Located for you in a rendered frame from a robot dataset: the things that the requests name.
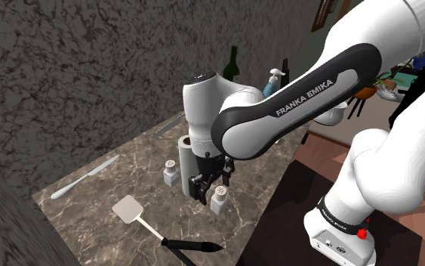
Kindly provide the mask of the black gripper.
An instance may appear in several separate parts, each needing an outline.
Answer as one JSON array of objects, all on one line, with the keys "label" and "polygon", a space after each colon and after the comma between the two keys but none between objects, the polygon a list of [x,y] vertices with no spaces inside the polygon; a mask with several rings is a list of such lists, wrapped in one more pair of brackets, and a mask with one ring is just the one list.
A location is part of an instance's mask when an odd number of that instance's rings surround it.
[{"label": "black gripper", "polygon": [[208,158],[196,156],[196,162],[200,175],[189,178],[189,195],[206,206],[206,193],[214,181],[213,175],[222,174],[223,185],[229,186],[229,179],[235,171],[235,164],[232,158],[225,158],[222,154]]}]

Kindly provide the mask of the white salt shaker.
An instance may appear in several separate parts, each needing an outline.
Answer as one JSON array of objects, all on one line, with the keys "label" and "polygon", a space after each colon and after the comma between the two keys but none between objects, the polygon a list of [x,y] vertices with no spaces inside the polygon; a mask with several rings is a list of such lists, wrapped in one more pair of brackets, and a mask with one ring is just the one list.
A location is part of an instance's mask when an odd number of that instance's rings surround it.
[{"label": "white salt shaker", "polygon": [[217,186],[214,190],[214,194],[211,197],[211,211],[216,215],[220,215],[225,209],[228,199],[229,195],[227,188],[223,185]]},{"label": "white salt shaker", "polygon": [[165,169],[163,171],[164,181],[169,187],[174,187],[180,180],[180,168],[172,159],[165,162]]}]

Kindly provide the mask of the white paper towel roll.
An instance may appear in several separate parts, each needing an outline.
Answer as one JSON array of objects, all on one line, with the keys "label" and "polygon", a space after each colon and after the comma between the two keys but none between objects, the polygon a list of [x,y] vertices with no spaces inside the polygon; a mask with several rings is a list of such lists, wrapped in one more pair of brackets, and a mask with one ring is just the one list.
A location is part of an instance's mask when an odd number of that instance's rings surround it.
[{"label": "white paper towel roll", "polygon": [[196,163],[196,156],[192,152],[189,135],[180,137],[178,139],[177,145],[180,159],[182,190],[185,196],[189,196],[189,178],[199,174]]}]

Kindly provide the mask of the black pen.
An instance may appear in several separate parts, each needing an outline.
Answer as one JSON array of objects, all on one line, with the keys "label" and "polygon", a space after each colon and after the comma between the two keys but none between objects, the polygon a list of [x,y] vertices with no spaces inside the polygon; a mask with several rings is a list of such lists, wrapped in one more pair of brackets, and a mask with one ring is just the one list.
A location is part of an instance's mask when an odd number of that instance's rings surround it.
[{"label": "black pen", "polygon": [[162,240],[162,245],[169,249],[184,249],[200,252],[218,252],[223,249],[222,246],[212,242],[169,240],[166,238]]}]

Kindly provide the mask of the dark kitchen knife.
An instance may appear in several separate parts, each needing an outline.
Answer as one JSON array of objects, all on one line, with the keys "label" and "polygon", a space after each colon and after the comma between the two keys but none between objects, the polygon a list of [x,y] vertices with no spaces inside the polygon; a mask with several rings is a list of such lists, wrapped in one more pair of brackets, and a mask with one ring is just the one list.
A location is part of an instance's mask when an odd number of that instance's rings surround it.
[{"label": "dark kitchen knife", "polygon": [[177,116],[175,119],[171,120],[168,124],[164,125],[162,128],[160,128],[157,132],[155,132],[151,138],[157,138],[161,135],[163,135],[165,132],[173,129],[174,127],[176,127],[177,125],[179,125],[181,123],[181,120],[183,119],[183,117],[185,116],[185,113],[182,112],[179,116]]}]

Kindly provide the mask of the dark robot stand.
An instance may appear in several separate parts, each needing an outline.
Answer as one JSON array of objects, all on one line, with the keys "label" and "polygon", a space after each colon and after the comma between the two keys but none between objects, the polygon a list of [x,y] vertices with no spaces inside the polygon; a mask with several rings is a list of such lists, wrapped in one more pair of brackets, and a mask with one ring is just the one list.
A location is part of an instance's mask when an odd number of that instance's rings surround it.
[{"label": "dark robot stand", "polygon": [[[304,215],[316,207],[332,182],[293,161],[261,216],[236,266],[338,266],[311,247]],[[385,214],[370,216],[376,266],[417,266],[422,237]]]}]

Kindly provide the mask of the blue soap dispenser white pump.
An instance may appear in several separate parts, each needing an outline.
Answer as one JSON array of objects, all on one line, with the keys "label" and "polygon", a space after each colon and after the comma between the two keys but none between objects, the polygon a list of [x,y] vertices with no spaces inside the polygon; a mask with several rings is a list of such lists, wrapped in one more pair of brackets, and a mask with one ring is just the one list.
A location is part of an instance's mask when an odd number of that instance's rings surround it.
[{"label": "blue soap dispenser white pump", "polygon": [[277,92],[278,90],[277,82],[279,80],[279,77],[285,76],[285,73],[283,73],[281,70],[276,68],[271,69],[269,72],[272,75],[269,77],[268,83],[266,84],[263,90],[263,95],[265,98],[268,98],[269,96]]}]

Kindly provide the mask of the dark green wine bottle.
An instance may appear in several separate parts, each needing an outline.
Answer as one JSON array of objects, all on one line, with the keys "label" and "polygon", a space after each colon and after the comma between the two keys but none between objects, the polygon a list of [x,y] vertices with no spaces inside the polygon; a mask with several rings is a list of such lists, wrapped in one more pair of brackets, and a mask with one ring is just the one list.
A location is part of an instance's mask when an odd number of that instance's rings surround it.
[{"label": "dark green wine bottle", "polygon": [[231,47],[229,62],[223,70],[223,77],[231,82],[234,80],[235,76],[240,74],[239,67],[236,63],[237,54],[238,47],[233,45]]}]

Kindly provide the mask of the black bottle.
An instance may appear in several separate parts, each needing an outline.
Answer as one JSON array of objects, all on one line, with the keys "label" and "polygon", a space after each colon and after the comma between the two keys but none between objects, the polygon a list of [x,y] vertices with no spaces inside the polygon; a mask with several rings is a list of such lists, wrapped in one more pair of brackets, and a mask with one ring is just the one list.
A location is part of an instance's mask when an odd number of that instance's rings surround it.
[{"label": "black bottle", "polygon": [[284,75],[281,76],[280,88],[284,88],[289,83],[288,58],[285,58],[282,61],[281,71],[284,73]]}]

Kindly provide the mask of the silver table knife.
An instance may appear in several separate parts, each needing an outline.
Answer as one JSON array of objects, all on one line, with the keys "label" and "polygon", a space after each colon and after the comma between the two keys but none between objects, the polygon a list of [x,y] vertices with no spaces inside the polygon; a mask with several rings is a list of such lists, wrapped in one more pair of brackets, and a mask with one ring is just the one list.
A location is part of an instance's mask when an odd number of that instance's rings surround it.
[{"label": "silver table knife", "polygon": [[114,157],[108,159],[107,161],[105,161],[104,163],[102,163],[101,165],[99,165],[98,167],[96,167],[95,169],[92,169],[87,174],[81,176],[80,178],[78,178],[77,180],[73,181],[72,183],[70,183],[70,184],[66,185],[65,187],[62,187],[59,190],[57,190],[56,192],[52,193],[51,196],[50,196],[50,199],[51,200],[56,200],[56,199],[60,198],[62,195],[64,195],[65,193],[67,193],[69,190],[71,190],[74,186],[76,186],[77,184],[79,184],[80,182],[82,182],[83,180],[85,180],[86,178],[91,177],[93,175],[96,175],[98,172],[102,171],[107,166],[109,166],[110,164],[112,164],[113,162],[115,162],[118,158],[119,158],[119,155],[116,154]]}]

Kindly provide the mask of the white bowl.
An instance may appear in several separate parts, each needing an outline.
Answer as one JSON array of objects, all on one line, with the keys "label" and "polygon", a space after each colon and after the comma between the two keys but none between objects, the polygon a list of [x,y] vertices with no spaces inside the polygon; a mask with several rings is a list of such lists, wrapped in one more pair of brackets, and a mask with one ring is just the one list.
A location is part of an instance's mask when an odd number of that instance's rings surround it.
[{"label": "white bowl", "polygon": [[343,120],[343,113],[347,106],[348,104],[346,101],[344,101],[324,112],[323,114],[317,116],[314,121],[320,125],[335,126]]}]

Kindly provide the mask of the orange plant pot on stand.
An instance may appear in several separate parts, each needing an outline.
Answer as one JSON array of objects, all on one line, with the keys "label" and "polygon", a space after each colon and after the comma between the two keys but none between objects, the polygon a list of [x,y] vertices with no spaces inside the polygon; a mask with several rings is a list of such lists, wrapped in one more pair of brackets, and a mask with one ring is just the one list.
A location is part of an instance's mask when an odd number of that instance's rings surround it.
[{"label": "orange plant pot on stand", "polygon": [[348,105],[355,101],[347,118],[351,119],[356,110],[358,110],[356,116],[359,117],[367,99],[374,96],[379,88],[386,87],[386,89],[394,89],[396,86],[396,80],[390,77],[390,72],[380,74],[374,81],[367,84],[347,101]]}]

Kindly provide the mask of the brown framed wall picture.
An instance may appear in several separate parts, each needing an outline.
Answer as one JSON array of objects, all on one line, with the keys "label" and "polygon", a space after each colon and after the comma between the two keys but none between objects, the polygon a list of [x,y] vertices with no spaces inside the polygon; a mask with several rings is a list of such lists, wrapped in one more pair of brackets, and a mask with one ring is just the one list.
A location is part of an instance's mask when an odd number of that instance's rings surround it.
[{"label": "brown framed wall picture", "polygon": [[328,15],[334,9],[334,3],[337,0],[320,0],[318,10],[316,12],[315,19],[313,21],[310,32],[315,32],[324,27]]}]

